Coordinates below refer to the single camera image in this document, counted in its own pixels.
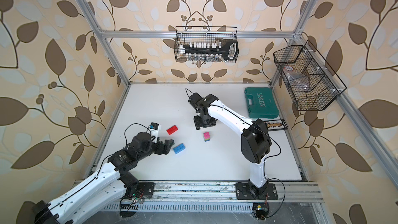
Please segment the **light blue lego brick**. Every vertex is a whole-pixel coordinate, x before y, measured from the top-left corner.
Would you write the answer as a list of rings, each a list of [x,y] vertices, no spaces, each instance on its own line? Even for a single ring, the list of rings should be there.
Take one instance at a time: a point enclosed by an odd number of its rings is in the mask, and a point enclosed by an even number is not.
[[[177,154],[181,153],[183,150],[185,150],[185,148],[186,148],[185,145],[183,143],[181,143],[181,144],[175,146],[173,148],[173,151],[177,155]]]

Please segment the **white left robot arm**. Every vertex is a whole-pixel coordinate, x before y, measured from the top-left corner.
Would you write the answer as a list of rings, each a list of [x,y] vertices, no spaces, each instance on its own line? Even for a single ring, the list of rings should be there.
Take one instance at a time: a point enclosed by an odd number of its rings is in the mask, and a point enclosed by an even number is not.
[[[100,168],[67,193],[46,203],[36,203],[33,224],[81,224],[118,199],[140,198],[144,190],[131,173],[139,161],[153,155],[166,155],[174,140],[160,141],[140,132],[125,147],[111,154]]]

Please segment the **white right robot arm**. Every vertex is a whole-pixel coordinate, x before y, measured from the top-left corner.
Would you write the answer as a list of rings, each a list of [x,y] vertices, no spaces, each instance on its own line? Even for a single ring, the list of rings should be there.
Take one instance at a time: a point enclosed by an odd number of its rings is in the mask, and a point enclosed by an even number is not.
[[[188,102],[198,114],[194,116],[197,130],[213,127],[220,121],[240,136],[241,153],[251,163],[249,182],[257,189],[264,187],[267,184],[264,157],[272,145],[266,123],[239,115],[212,94],[202,97],[194,93]]]

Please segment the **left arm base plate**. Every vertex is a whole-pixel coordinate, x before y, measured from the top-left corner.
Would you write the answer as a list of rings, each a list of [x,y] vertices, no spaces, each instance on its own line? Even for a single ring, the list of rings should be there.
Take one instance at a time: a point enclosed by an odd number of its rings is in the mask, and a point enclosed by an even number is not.
[[[130,189],[130,195],[134,198],[150,199],[154,193],[155,183],[153,182],[138,182]]]

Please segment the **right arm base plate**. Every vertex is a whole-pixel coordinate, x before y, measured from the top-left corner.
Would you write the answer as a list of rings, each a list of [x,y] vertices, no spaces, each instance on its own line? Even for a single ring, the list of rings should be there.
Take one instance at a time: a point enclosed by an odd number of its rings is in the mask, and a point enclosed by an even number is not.
[[[278,200],[275,184],[265,183],[257,188],[251,182],[238,182],[235,184],[237,200]]]

